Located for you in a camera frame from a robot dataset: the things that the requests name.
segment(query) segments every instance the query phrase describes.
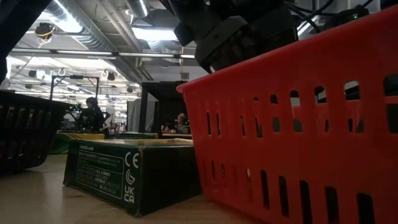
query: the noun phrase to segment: person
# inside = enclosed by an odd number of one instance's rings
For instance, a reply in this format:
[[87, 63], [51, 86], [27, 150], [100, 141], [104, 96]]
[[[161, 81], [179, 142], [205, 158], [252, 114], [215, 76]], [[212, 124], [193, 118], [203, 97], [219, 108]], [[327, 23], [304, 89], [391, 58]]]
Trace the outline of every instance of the person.
[[101, 108], [98, 106], [97, 99], [89, 97], [86, 100], [86, 104], [87, 108], [82, 109], [79, 117], [81, 128], [100, 131], [106, 118], [104, 118]]

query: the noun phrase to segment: black basket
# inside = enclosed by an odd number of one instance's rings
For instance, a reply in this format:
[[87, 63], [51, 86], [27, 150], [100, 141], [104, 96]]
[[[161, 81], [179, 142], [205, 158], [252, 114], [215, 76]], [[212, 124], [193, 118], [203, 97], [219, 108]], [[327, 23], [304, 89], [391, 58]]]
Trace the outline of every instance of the black basket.
[[70, 106], [0, 91], [0, 172], [43, 164]]

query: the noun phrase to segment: red plastic basket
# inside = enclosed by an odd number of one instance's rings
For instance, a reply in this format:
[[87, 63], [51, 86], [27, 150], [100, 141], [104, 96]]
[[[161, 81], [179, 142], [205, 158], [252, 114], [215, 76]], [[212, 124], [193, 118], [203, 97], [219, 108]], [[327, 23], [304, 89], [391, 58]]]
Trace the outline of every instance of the red plastic basket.
[[397, 223], [397, 26], [395, 6], [179, 86], [204, 194], [272, 224]]

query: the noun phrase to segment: green box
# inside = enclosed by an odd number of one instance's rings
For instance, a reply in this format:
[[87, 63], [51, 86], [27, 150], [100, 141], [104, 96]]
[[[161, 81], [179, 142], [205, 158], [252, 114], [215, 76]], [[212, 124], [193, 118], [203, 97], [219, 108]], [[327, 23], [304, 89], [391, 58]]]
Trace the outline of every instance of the green box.
[[201, 193], [191, 141], [73, 139], [69, 145], [63, 184], [135, 217]]

